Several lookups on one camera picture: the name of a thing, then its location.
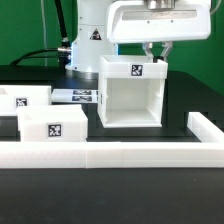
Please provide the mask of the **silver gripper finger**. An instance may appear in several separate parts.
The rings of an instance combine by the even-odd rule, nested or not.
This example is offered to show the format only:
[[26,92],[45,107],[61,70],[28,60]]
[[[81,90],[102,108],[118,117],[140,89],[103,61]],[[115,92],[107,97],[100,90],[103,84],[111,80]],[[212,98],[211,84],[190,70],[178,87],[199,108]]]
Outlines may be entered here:
[[153,58],[154,58],[154,55],[151,51],[152,47],[153,47],[152,43],[143,43],[142,44],[143,51],[144,51],[145,55],[147,56],[147,60],[149,63],[152,63]]
[[160,56],[164,61],[166,61],[173,48],[173,42],[163,42],[162,47],[163,47],[163,50]]

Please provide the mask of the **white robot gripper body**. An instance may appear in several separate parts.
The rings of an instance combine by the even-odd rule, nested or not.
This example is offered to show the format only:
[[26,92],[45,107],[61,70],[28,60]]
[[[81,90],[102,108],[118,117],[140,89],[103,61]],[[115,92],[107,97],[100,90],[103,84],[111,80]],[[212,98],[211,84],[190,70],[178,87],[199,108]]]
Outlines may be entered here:
[[176,0],[173,9],[148,9],[144,0],[119,0],[107,11],[112,43],[206,39],[211,33],[211,0]]

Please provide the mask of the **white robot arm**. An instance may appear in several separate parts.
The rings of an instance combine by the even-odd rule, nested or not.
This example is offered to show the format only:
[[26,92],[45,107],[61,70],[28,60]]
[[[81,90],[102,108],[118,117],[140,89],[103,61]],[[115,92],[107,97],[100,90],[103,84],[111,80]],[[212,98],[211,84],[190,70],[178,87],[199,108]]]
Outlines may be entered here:
[[154,43],[167,58],[175,41],[202,40],[211,33],[211,0],[77,0],[77,37],[67,72],[86,79],[99,73],[102,55],[120,44],[140,43],[148,57]]

